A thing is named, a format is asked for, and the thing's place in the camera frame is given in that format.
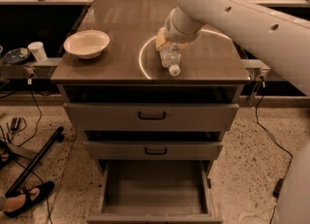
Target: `black stand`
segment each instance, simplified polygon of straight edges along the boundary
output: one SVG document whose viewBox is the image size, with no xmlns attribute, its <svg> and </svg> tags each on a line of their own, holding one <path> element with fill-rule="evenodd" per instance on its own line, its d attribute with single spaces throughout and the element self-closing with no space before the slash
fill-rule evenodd
<svg viewBox="0 0 310 224">
<path fill-rule="evenodd" d="M 13 197 L 16 196 L 17 190 L 24 182 L 28 175 L 32 172 L 32 170 L 36 167 L 36 165 L 40 162 L 40 160 L 43 158 L 43 156 L 47 153 L 51 145 L 55 142 L 62 142 L 64 139 L 64 136 L 61 134 L 64 130 L 63 127 L 58 127 L 55 133 L 49 138 L 49 140 L 46 142 L 46 144 L 43 146 L 43 148 L 37 153 L 37 155 L 32 159 L 30 164 L 25 168 L 23 173 L 18 177 L 18 179 L 13 183 L 11 188 L 7 191 L 6 197 Z"/>
</svg>

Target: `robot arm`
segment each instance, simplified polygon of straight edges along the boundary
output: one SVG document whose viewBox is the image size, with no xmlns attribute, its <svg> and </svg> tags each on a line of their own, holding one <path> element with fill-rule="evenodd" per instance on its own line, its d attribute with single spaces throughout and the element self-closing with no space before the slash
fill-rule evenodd
<svg viewBox="0 0 310 224">
<path fill-rule="evenodd" d="M 310 22 L 244 0 L 175 0 L 165 38 L 194 41 L 210 24 L 310 95 Z"/>
</svg>

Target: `bottle cap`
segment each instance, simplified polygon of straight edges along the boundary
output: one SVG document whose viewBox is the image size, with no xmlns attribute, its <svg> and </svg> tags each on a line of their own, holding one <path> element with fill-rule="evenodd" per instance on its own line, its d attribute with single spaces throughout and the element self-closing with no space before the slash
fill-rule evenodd
<svg viewBox="0 0 310 224">
<path fill-rule="evenodd" d="M 180 74 L 180 67 L 178 65 L 171 65 L 169 67 L 169 72 L 172 76 L 178 76 Z"/>
</svg>

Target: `cup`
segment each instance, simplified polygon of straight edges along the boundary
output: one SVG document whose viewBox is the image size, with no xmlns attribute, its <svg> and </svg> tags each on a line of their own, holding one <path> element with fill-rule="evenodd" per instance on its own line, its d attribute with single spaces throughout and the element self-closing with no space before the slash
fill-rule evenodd
<svg viewBox="0 0 310 224">
<path fill-rule="evenodd" d="M 28 45 L 28 49 L 30 49 L 38 62 L 47 60 L 47 54 L 42 42 L 33 42 Z"/>
</svg>

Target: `speckled floor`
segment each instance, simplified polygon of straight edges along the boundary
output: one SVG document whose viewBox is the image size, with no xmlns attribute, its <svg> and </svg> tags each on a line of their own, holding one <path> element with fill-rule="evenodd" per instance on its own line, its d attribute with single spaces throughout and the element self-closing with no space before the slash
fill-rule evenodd
<svg viewBox="0 0 310 224">
<path fill-rule="evenodd" d="M 97 212 L 101 175 L 84 150 L 82 138 L 76 135 L 61 103 L 52 97 L 38 100 L 38 103 L 42 111 L 38 132 L 24 147 L 38 151 L 57 127 L 64 127 L 64 142 L 56 142 L 35 169 L 42 180 L 55 182 L 55 189 L 48 199 L 52 223 L 86 223 L 86 216 Z M 265 99 L 259 109 L 260 123 L 293 155 L 310 142 L 309 103 L 309 99 Z M 267 224 L 276 205 L 272 198 L 274 185 L 285 174 L 290 157 L 256 123 L 255 109 L 245 104 L 242 106 L 210 172 L 212 191 L 225 224 Z M 26 129 L 15 135 L 15 143 L 20 144 L 33 134 L 39 111 L 31 98 L 25 101 L 10 97 L 1 99 L 0 124 L 5 131 L 6 123 L 14 116 L 23 117 L 27 122 Z M 17 161 L 23 165 L 29 163 L 21 157 Z M 15 162 L 0 170 L 1 195 L 11 187 L 22 170 Z M 39 183 L 31 175 L 23 185 Z M 47 203 L 13 219 L 0 212 L 0 223 L 50 223 Z"/>
</svg>

